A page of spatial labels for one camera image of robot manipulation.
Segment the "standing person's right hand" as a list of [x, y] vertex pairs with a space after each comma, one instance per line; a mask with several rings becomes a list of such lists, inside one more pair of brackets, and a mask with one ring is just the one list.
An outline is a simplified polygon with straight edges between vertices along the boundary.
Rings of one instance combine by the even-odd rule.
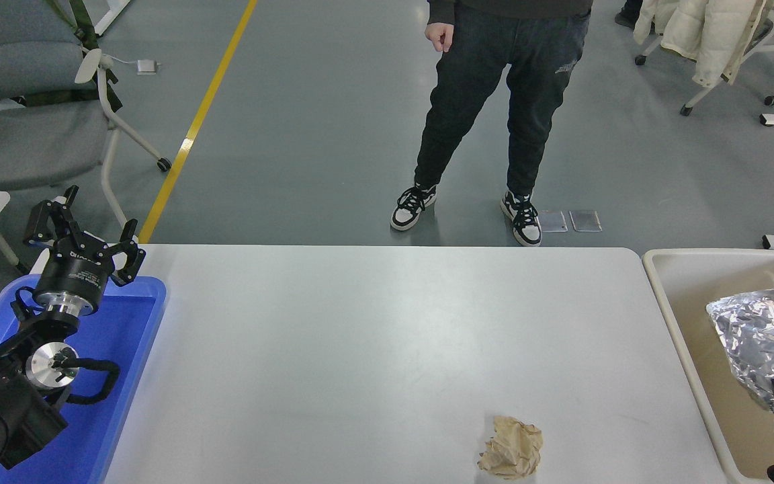
[[447, 53], [454, 45], [455, 26], [453, 24], [443, 24], [443, 22], [433, 22], [427, 24], [424, 30], [426, 37], [436, 52]]

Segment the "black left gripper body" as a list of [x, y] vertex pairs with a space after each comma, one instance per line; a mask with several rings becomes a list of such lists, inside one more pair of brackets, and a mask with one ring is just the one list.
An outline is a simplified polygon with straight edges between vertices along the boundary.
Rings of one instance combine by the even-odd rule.
[[110, 249], [101, 244], [83, 250], [67, 243], [51, 247], [39, 281], [34, 301], [49, 306], [59, 296], [82, 300], [84, 307], [98, 307], [114, 270]]

